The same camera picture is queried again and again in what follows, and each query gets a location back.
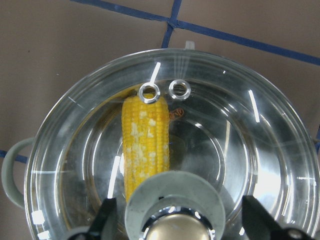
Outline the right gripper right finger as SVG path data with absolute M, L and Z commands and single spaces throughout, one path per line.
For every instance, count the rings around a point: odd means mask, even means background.
M 307 233 L 295 223 L 279 223 L 252 195 L 241 200 L 241 222 L 250 240 L 318 240 L 320 234 Z

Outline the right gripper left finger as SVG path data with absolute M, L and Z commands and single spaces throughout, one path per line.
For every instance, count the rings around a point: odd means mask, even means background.
M 117 200 L 103 200 L 90 226 L 76 227 L 65 234 L 66 240 L 114 240 L 117 230 Z

